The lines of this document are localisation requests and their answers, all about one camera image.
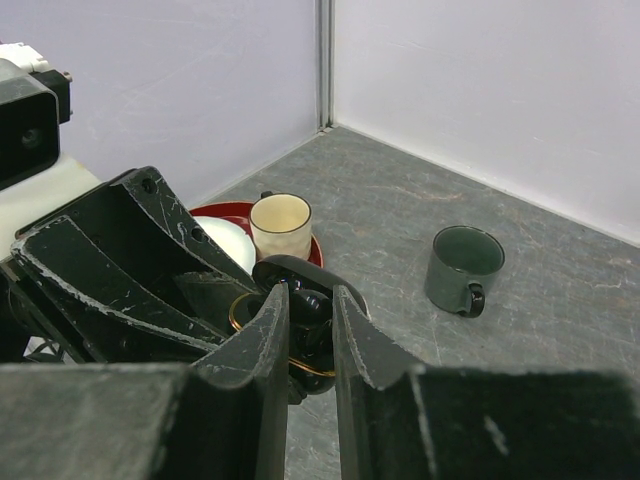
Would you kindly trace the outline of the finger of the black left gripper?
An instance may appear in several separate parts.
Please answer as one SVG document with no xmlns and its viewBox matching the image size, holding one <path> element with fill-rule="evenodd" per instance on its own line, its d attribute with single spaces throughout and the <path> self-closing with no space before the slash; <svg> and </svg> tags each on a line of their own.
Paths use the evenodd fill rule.
<svg viewBox="0 0 640 480">
<path fill-rule="evenodd" d="M 164 300 L 120 268 L 67 214 L 10 246 L 25 320 L 79 363 L 192 363 L 230 336 L 230 300 Z"/>
<path fill-rule="evenodd" d="M 164 300 L 233 300 L 256 286 L 223 252 L 158 169 L 129 169 L 65 205 L 90 240 Z"/>
</svg>

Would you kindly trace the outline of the black earbud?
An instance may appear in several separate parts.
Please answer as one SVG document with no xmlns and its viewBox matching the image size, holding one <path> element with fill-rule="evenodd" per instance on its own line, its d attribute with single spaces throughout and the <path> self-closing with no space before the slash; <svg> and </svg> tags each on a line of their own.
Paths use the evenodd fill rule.
<svg viewBox="0 0 640 480">
<path fill-rule="evenodd" d="M 291 322 L 300 328 L 316 329 L 331 319 L 332 301 L 319 291 L 296 290 L 290 295 L 289 303 Z"/>
</svg>

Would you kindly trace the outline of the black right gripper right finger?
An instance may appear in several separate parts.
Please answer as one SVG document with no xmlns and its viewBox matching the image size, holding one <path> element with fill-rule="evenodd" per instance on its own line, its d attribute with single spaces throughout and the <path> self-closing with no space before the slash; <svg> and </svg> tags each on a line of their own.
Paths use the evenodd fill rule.
<svg viewBox="0 0 640 480">
<path fill-rule="evenodd" d="M 635 479 L 639 387 L 615 371 L 431 366 L 333 293 L 346 479 Z"/>
</svg>

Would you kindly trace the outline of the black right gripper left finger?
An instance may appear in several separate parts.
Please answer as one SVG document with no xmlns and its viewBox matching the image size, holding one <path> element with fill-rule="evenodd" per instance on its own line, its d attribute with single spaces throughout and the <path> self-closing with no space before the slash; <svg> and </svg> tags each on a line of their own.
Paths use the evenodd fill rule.
<svg viewBox="0 0 640 480">
<path fill-rule="evenodd" d="M 194 364 L 9 364 L 5 479 L 280 479 L 289 293 Z"/>
</svg>

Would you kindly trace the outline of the black earbuds charging case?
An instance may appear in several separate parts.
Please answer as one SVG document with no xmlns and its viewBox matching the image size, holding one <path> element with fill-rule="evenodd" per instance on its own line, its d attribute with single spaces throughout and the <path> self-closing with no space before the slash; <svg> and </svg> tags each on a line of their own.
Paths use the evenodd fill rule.
<svg viewBox="0 0 640 480">
<path fill-rule="evenodd" d="M 258 291 L 238 297 L 229 323 L 241 330 L 257 315 L 273 287 L 289 292 L 289 402 L 298 405 L 335 384 L 332 344 L 333 289 L 345 286 L 363 312 L 364 297 L 346 280 L 301 258 L 278 254 L 258 261 L 251 277 Z"/>
</svg>

